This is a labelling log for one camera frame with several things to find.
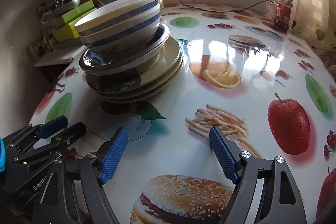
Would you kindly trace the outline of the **fruit print tablecloth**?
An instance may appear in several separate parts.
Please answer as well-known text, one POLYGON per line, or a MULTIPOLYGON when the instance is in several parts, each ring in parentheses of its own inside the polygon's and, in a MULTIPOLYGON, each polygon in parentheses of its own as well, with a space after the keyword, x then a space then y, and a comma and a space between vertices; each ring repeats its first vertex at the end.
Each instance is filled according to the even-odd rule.
POLYGON ((183 69, 163 91, 133 103, 110 103, 89 87, 79 61, 64 71, 62 93, 45 96, 31 118, 64 115, 83 122, 81 155, 120 126, 129 143, 105 186, 120 223, 129 223, 145 184, 171 174, 231 185, 210 147, 215 122, 241 149, 282 156, 298 186, 306 220, 321 221, 335 196, 335 80, 299 37, 275 31, 254 14, 206 15, 166 9, 162 21, 183 54, 183 69))

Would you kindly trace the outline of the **white paper cup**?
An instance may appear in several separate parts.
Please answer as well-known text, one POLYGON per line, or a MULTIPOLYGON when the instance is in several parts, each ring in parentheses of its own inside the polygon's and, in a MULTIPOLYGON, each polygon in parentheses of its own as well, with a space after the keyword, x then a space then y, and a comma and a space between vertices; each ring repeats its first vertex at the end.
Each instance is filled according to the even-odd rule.
POLYGON ((268 18, 271 21, 274 21, 276 17, 276 9, 277 9, 277 3, 266 1, 266 18, 268 18))

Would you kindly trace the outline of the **heart pattern curtain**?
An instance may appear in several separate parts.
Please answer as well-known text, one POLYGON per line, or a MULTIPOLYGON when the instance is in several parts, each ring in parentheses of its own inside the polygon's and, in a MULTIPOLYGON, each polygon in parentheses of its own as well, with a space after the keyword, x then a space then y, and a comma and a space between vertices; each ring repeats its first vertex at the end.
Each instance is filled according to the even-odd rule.
POLYGON ((295 30, 335 75, 335 0, 297 0, 295 30))

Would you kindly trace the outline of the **large white bowl blue stripe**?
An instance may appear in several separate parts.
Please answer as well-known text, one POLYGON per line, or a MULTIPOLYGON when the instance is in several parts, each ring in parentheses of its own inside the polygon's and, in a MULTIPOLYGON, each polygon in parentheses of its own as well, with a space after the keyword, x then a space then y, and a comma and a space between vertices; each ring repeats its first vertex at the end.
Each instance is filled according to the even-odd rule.
POLYGON ((75 23, 82 43, 103 57, 137 49, 150 41, 159 27, 158 0, 118 0, 75 23))

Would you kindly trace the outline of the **upper green box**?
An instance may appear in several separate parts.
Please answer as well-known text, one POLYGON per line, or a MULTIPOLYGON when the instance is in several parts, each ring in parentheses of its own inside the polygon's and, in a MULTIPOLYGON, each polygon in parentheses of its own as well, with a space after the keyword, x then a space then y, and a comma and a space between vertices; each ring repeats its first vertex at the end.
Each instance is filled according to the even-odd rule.
POLYGON ((81 5, 79 5, 78 7, 66 12, 65 14, 63 14, 62 16, 59 17, 59 20, 62 23, 68 23, 71 20, 77 18, 78 16, 86 13, 87 11, 90 11, 92 9, 94 9, 94 3, 92 0, 83 3, 81 5))

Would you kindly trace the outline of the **red label glass jar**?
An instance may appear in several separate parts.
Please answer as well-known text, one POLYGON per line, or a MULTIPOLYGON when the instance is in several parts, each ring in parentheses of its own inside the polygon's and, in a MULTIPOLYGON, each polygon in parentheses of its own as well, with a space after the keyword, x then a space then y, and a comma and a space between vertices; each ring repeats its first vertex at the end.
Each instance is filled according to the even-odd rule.
POLYGON ((274 18, 274 25, 283 31, 289 29, 291 9, 293 7, 293 0, 277 0, 276 14, 274 18))

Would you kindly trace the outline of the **black binder clip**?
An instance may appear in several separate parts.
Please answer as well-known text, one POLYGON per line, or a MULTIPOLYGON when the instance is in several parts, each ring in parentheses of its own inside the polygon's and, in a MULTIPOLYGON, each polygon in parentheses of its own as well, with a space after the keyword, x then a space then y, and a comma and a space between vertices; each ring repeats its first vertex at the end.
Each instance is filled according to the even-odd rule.
POLYGON ((62 93, 65 88, 66 88, 66 84, 61 84, 61 83, 57 82, 51 90, 54 91, 54 92, 62 93))

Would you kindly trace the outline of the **grey oval device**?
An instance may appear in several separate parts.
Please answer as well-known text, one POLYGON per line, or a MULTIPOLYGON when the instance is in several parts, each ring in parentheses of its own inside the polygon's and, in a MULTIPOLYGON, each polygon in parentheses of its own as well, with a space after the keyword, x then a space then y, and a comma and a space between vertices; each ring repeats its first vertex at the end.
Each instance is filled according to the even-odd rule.
POLYGON ((71 11, 80 5, 80 0, 71 0, 69 2, 65 2, 62 0, 60 5, 53 10, 52 14, 55 18, 60 17, 68 11, 71 11))

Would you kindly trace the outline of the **stainless steel bowl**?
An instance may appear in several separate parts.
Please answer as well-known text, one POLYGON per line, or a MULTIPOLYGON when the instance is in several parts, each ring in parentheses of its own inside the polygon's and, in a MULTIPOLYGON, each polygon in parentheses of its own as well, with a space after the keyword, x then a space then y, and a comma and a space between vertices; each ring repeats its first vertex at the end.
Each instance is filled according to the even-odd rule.
POLYGON ((139 49, 127 50, 115 57, 102 57, 86 50, 79 59, 79 65, 85 73, 95 76, 109 76, 132 70, 141 73, 155 62, 169 37, 168 26, 161 23, 153 38, 139 49))

